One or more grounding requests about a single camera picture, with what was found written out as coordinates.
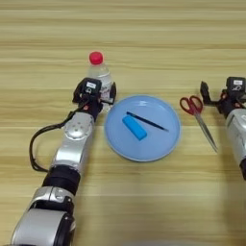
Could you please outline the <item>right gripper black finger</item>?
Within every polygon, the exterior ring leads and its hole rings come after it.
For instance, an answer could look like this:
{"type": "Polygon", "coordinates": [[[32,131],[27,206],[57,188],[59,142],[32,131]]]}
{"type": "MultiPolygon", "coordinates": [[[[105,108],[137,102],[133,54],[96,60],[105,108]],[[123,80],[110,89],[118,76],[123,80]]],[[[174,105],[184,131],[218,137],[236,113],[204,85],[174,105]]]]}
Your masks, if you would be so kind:
{"type": "Polygon", "coordinates": [[[202,82],[200,85],[200,93],[202,95],[203,98],[203,102],[205,104],[209,104],[210,103],[210,97],[209,97],[209,86],[206,82],[202,82]]]}

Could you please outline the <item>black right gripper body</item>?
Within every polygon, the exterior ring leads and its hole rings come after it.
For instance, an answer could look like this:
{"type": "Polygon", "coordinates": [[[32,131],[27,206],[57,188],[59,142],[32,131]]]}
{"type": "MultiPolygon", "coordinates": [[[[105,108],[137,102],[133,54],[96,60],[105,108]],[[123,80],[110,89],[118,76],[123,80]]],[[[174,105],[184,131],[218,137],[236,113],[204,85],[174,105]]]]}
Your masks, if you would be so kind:
{"type": "Polygon", "coordinates": [[[227,117],[231,111],[246,109],[246,92],[229,93],[222,91],[218,101],[212,101],[211,105],[227,117]]]}

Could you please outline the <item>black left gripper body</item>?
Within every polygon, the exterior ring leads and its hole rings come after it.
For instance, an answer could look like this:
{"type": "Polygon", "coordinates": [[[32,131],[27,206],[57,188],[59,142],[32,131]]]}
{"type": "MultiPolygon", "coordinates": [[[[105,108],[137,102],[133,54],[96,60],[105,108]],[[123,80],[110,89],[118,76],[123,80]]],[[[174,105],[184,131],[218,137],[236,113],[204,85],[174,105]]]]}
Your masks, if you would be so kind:
{"type": "Polygon", "coordinates": [[[93,119],[96,119],[98,114],[102,111],[104,105],[112,105],[114,103],[113,98],[97,98],[91,95],[84,94],[80,103],[82,112],[90,114],[93,119]]]}

